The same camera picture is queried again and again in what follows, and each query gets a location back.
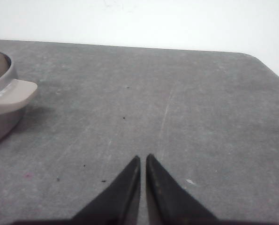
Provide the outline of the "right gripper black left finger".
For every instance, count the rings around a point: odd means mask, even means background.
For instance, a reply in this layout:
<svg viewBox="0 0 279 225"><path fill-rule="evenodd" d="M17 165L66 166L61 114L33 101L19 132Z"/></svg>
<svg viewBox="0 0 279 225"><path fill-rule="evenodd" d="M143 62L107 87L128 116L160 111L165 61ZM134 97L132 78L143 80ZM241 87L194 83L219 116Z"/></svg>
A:
<svg viewBox="0 0 279 225"><path fill-rule="evenodd" d="M70 219L20 220L14 225L136 225L140 202L140 158L135 156L113 182Z"/></svg>

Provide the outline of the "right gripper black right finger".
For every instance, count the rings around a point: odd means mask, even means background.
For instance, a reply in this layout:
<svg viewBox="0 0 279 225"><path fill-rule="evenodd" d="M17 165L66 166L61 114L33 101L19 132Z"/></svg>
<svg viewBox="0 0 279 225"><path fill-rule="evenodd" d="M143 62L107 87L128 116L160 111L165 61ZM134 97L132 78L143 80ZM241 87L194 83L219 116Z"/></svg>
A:
<svg viewBox="0 0 279 225"><path fill-rule="evenodd" d="M163 165L146 158L146 194L151 225L219 225L219 219L187 193Z"/></svg>

